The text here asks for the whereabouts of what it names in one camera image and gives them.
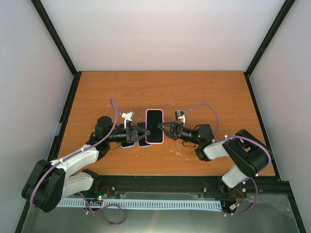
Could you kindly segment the light blue phone case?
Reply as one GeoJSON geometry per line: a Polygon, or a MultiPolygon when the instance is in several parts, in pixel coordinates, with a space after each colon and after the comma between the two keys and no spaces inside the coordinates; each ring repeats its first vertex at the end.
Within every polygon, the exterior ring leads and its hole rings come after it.
{"type": "MultiPolygon", "coordinates": [[[[124,123],[120,123],[119,127],[120,128],[124,128],[124,123]]],[[[121,148],[122,149],[132,148],[132,147],[135,146],[135,144],[136,144],[135,142],[130,142],[130,143],[128,143],[128,142],[121,142],[121,148]]]]}

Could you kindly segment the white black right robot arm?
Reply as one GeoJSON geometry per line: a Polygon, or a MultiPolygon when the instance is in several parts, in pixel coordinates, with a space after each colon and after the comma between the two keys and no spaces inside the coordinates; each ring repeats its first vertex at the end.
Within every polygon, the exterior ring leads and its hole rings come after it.
{"type": "Polygon", "coordinates": [[[158,128],[173,140],[181,139],[198,147],[196,156],[205,162],[222,157],[230,157],[234,166],[221,178],[219,188],[232,189],[247,179],[255,177],[272,163],[272,153],[268,147],[256,139],[247,130],[240,130],[235,135],[215,141],[210,125],[199,125],[190,129],[183,123],[159,123],[158,128]]]}

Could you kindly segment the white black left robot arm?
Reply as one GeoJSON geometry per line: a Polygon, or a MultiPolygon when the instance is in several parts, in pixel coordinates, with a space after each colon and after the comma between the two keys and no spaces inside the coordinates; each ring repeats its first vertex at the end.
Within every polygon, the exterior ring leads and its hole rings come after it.
{"type": "Polygon", "coordinates": [[[75,193],[86,191],[97,195],[101,190],[98,174],[85,166],[101,160],[110,150],[111,142],[138,142],[150,131],[126,123],[119,127],[108,116],[97,120],[89,140],[77,151],[60,159],[40,160],[34,166],[21,196],[45,213],[75,193]]]}

